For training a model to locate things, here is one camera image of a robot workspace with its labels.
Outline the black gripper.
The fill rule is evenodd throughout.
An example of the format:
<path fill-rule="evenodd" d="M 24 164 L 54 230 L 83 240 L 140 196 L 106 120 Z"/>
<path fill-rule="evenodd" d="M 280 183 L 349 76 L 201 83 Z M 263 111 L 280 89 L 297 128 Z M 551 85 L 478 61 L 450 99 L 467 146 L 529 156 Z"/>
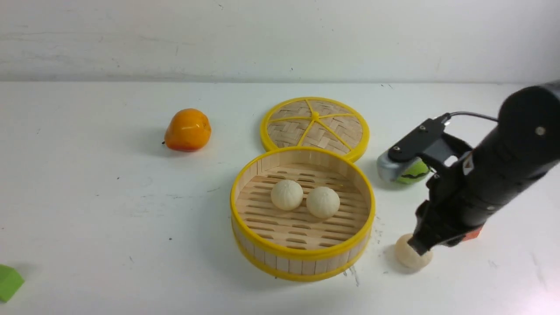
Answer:
<path fill-rule="evenodd" d="M 416 210 L 408 245 L 419 255 L 434 246 L 455 246 L 495 214 L 495 161 L 458 160 L 449 173 L 427 182 L 429 198 Z"/>

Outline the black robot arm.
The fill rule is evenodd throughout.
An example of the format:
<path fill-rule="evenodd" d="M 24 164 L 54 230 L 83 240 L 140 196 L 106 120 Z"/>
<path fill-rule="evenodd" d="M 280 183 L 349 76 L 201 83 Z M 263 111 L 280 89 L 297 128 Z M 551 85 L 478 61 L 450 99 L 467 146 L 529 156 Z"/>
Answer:
<path fill-rule="evenodd" d="M 496 127 L 452 166 L 420 153 L 436 174 L 408 245 L 418 255 L 458 245 L 543 178 L 559 163 L 559 109 L 558 80 L 526 87 L 505 99 Z"/>

